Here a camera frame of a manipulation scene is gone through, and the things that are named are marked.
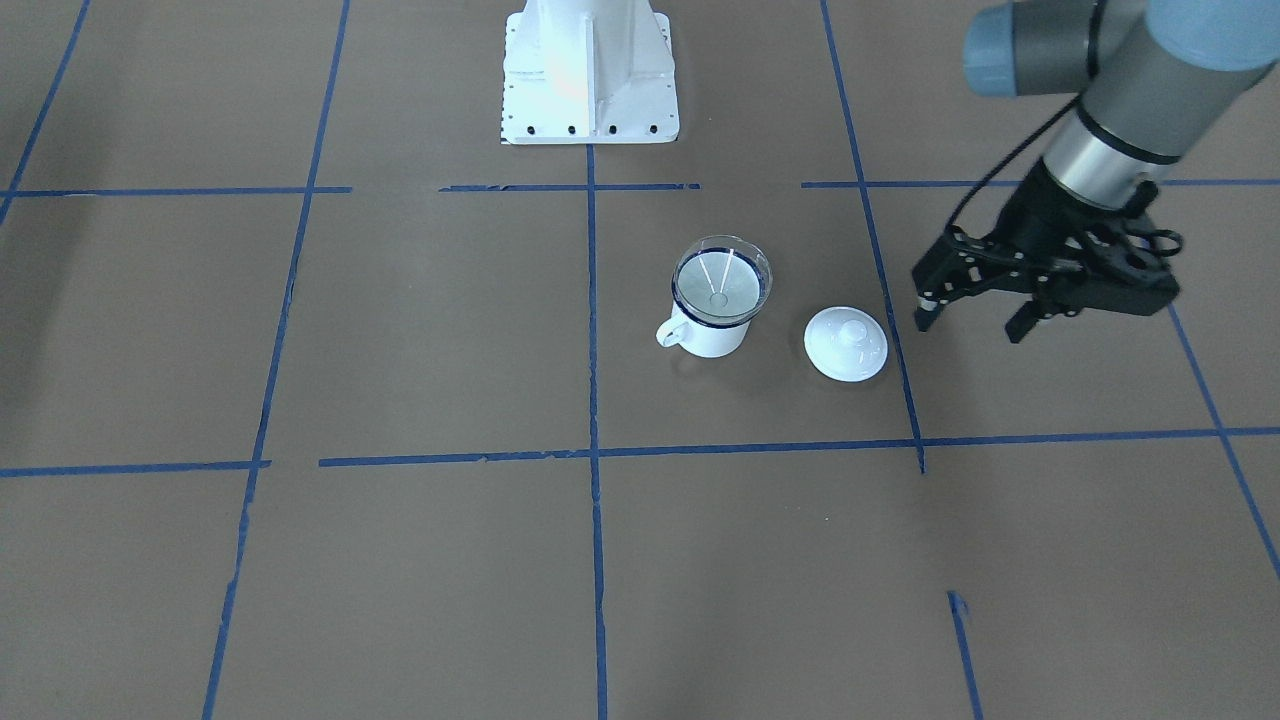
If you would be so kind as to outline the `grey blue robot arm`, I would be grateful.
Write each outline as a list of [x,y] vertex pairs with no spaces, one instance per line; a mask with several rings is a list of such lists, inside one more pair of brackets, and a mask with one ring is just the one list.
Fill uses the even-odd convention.
[[960,299],[1025,302],[1016,343],[1084,310],[1151,316],[1179,295],[1184,249],[1148,214],[1160,182],[1277,64],[1275,1],[1009,1],[980,12],[963,50],[984,96],[1069,94],[1046,150],[975,237],[950,217],[911,270],[928,331]]

